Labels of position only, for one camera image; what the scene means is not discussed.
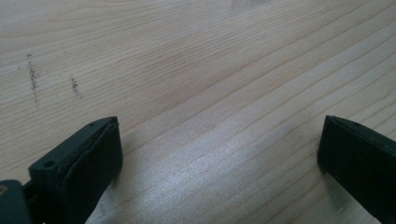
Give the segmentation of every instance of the scratch mark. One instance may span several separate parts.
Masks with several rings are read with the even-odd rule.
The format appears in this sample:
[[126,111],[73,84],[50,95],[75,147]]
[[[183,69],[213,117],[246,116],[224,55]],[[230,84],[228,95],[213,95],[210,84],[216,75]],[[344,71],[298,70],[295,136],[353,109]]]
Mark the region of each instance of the scratch mark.
[[27,54],[26,57],[29,59],[28,67],[29,67],[30,80],[32,82],[32,91],[33,91],[33,95],[35,96],[35,103],[38,104],[37,94],[35,92],[35,90],[37,90],[37,87],[38,87],[38,84],[37,84],[38,73],[35,70],[35,66],[32,64],[32,61],[30,60],[30,57],[32,57],[32,54]]
[[74,93],[76,96],[78,96],[79,98],[82,98],[82,95],[79,93],[78,84],[77,84],[76,80],[75,80],[73,77],[70,77],[70,80],[72,81],[72,90],[73,90],[73,93]]

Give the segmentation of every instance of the light wooden surface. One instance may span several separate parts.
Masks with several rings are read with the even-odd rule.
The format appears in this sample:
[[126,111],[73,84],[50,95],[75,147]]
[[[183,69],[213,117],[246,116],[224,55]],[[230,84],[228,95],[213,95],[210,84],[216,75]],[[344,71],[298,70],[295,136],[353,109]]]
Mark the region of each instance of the light wooden surface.
[[90,223],[377,223],[316,154],[327,114],[396,139],[395,3],[1,1],[0,178],[116,115]]

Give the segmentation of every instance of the clamp jaw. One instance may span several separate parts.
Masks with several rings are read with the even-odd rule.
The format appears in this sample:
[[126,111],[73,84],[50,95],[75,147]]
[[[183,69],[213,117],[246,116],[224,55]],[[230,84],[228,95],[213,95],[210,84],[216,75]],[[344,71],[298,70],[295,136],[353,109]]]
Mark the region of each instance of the clamp jaw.
[[33,163],[24,186],[0,181],[0,223],[85,223],[121,166],[117,117],[94,121]]
[[327,116],[318,165],[381,223],[396,223],[396,142],[359,123]]

